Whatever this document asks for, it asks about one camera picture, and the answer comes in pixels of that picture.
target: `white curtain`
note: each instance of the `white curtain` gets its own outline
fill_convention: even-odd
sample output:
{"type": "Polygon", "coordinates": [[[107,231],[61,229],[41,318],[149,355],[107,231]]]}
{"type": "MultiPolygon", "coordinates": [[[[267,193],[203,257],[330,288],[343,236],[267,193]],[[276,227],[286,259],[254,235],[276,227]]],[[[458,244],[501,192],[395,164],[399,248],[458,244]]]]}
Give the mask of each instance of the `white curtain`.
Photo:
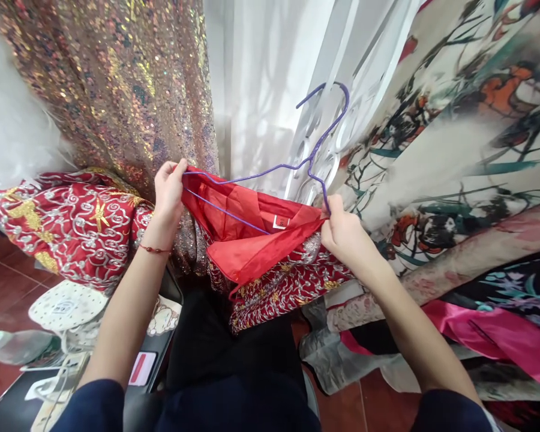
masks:
{"type": "Polygon", "coordinates": [[[68,168],[69,146],[18,74],[11,56],[0,36],[0,189],[44,171],[68,168]]]}
{"type": "MultiPolygon", "coordinates": [[[[239,178],[291,162],[308,121],[304,108],[296,110],[296,105],[333,79],[352,90],[351,105],[362,103],[344,136],[348,144],[355,143],[370,112],[364,100],[379,102],[378,88],[382,97],[388,85],[384,77],[392,76],[420,3],[204,0],[222,175],[239,178]]],[[[322,118],[310,146],[338,115],[341,96],[336,86],[323,91],[322,118]]],[[[322,153],[324,159],[328,150],[322,153]]],[[[243,185],[283,197],[287,175],[279,170],[243,185]]],[[[301,176],[296,187],[303,181],[301,176]]]]}

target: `plastic bottle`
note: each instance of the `plastic bottle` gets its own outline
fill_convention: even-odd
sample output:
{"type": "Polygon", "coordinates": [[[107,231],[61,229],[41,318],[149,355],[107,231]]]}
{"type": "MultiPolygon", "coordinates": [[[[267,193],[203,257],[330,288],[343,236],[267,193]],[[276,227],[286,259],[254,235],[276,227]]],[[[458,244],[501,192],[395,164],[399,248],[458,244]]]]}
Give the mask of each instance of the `plastic bottle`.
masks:
{"type": "Polygon", "coordinates": [[[51,333],[24,330],[16,333],[0,331],[0,363],[26,365],[40,358],[50,348],[51,333]]]}

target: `hand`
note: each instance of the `hand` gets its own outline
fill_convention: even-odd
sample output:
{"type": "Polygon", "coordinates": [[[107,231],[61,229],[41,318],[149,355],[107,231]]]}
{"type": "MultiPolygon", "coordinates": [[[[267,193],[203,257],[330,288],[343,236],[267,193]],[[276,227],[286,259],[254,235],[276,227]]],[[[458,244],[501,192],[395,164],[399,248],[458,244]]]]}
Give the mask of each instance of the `hand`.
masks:
{"type": "Polygon", "coordinates": [[[376,245],[362,228],[355,214],[344,211],[340,195],[328,197],[330,219],[322,225],[322,244],[342,264],[346,265],[368,288],[378,286],[381,278],[394,272],[390,264],[380,255],[376,245]]]}
{"type": "Polygon", "coordinates": [[[182,199],[182,174],[186,171],[188,162],[182,159],[180,163],[165,162],[154,177],[156,189],[156,207],[154,218],[168,226],[178,228],[184,206],[182,199]]]}

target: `red tile floor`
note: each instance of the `red tile floor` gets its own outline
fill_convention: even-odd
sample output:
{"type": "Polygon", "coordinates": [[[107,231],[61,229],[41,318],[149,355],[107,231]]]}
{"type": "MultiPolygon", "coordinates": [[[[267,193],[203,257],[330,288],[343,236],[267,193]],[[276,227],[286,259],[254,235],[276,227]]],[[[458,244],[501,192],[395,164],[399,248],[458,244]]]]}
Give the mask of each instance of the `red tile floor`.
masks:
{"type": "MultiPolygon", "coordinates": [[[[34,259],[0,233],[0,330],[40,328],[28,317],[28,309],[61,280],[59,276],[35,269],[34,259]]],[[[302,319],[293,324],[297,342],[309,330],[302,319]]],[[[17,367],[0,364],[0,396],[19,374],[17,367]]],[[[418,408],[419,395],[396,393],[379,371],[332,396],[321,393],[316,383],[314,387],[323,432],[406,432],[418,408]]]]}
{"type": "MultiPolygon", "coordinates": [[[[26,256],[0,233],[0,330],[39,329],[28,317],[28,309],[48,288],[61,279],[34,268],[26,256]]],[[[0,364],[0,396],[20,374],[19,368],[0,364]]]]}
{"type": "MultiPolygon", "coordinates": [[[[310,330],[303,319],[295,321],[292,329],[296,343],[310,330]]],[[[314,384],[323,432],[407,432],[412,427],[420,395],[394,391],[380,370],[326,396],[305,369],[314,384]]]]}

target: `left hand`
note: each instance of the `left hand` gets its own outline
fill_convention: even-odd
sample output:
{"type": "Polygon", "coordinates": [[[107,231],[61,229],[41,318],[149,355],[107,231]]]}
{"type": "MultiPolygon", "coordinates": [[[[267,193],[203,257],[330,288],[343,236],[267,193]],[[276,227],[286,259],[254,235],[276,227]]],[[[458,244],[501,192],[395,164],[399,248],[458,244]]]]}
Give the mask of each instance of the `left hand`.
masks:
{"type": "Polygon", "coordinates": [[[182,174],[186,171],[188,162],[181,159],[178,164],[165,162],[154,177],[156,189],[156,207],[154,218],[178,228],[184,206],[182,199],[182,174]]]}

